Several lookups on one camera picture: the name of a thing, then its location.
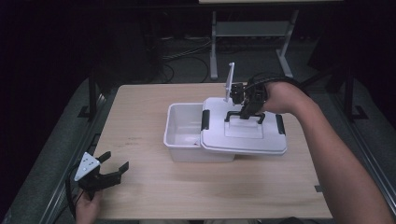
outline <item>white container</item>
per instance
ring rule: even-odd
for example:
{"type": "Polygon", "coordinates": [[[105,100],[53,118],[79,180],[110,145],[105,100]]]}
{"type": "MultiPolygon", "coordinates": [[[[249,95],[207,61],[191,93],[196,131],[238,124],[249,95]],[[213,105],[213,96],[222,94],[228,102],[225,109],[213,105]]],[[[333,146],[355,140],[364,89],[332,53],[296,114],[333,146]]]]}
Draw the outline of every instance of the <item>white container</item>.
{"type": "Polygon", "coordinates": [[[170,105],[163,142],[173,161],[226,162],[233,161],[235,154],[283,155],[287,144],[281,116],[265,113],[263,123],[257,117],[224,120],[228,111],[241,107],[216,97],[203,104],[170,105]]]}
{"type": "Polygon", "coordinates": [[[173,161],[227,162],[232,153],[216,153],[201,147],[203,104],[172,104],[168,109],[163,142],[169,148],[173,161]]]}

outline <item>wooden table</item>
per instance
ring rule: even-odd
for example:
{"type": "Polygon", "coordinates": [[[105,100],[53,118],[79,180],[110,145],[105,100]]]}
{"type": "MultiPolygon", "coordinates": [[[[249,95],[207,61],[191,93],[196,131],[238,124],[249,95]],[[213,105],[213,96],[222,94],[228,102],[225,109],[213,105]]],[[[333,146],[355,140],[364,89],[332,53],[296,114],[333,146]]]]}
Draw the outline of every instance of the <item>wooden table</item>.
{"type": "Polygon", "coordinates": [[[283,115],[288,151],[233,162],[173,162],[163,143],[168,106],[224,96],[223,84],[120,87],[94,153],[111,151],[101,173],[130,169],[106,189],[100,218],[331,217],[297,119],[283,115]]]}

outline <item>dark background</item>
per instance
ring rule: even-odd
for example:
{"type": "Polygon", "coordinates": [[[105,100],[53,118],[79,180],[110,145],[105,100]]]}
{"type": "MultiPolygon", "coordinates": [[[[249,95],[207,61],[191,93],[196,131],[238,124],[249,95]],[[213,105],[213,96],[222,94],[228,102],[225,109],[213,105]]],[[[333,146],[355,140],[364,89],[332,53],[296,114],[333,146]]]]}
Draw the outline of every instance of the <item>dark background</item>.
{"type": "MultiPolygon", "coordinates": [[[[147,7],[158,2],[128,1],[127,5],[147,7]]],[[[187,5],[195,1],[167,1],[181,2],[187,5]]],[[[103,3],[0,2],[0,92],[4,102],[0,109],[0,217],[10,207],[68,100],[84,79],[95,74],[103,92],[122,83],[148,83],[161,69],[158,37],[210,35],[209,9],[165,13],[109,9],[103,3]],[[131,38],[134,42],[125,45],[131,38]],[[105,76],[113,76],[114,82],[102,81],[105,76]]],[[[122,2],[113,3],[123,6],[122,2]]],[[[261,15],[257,8],[257,13],[235,8],[231,11],[232,15],[224,10],[220,16],[254,20],[261,15]]],[[[394,11],[394,1],[384,0],[348,1],[336,9],[324,7],[320,11],[305,6],[293,39],[317,39],[323,34],[311,65],[325,70],[334,63],[348,64],[396,127],[394,11]]]]}

